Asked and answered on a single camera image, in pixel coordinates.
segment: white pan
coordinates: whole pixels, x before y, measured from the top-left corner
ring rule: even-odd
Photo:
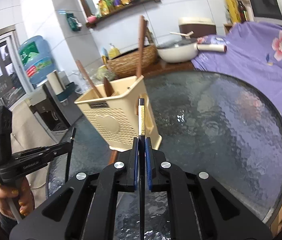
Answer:
[[[226,52],[226,45],[197,44],[197,39],[167,42],[157,47],[159,56],[168,63],[180,63],[195,58],[201,51]]]

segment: door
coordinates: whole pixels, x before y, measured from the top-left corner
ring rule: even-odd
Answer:
[[[0,105],[13,107],[33,91],[33,87],[21,68],[14,33],[0,36]]]

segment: purple tablecloth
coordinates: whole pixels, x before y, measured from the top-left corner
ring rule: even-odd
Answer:
[[[227,44],[227,53],[201,52],[192,60],[202,71],[214,71],[242,79],[264,93],[282,115],[282,27],[245,22],[226,37],[210,35],[200,43]]]

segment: human hand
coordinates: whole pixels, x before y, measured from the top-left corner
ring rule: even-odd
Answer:
[[[34,210],[34,203],[32,199],[30,185],[26,178],[23,179],[20,190],[8,187],[5,185],[0,185],[0,212],[7,217],[14,217],[10,206],[7,202],[7,198],[15,198],[20,196],[19,205],[20,213],[27,216]]]

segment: wooden mirror frame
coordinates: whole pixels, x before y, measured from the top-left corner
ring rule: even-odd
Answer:
[[[150,2],[150,1],[160,2],[160,0],[139,0],[139,1],[136,1],[134,3],[130,3],[128,5],[125,5],[121,8],[117,8],[114,12],[107,14],[107,15],[104,15],[101,18],[98,18],[93,24],[87,22],[86,26],[88,28],[94,28],[97,25],[98,22],[101,22],[101,21],[105,20],[106,18],[111,17],[112,15],[115,15],[115,14],[121,12],[121,11],[128,9],[128,8],[137,6],[139,4],[147,3],[147,2]],[[89,17],[92,14],[92,12],[91,12],[91,9],[90,9],[89,5],[87,4],[86,0],[80,0],[80,2],[81,2],[82,7],[84,9],[85,15],[87,17]]]

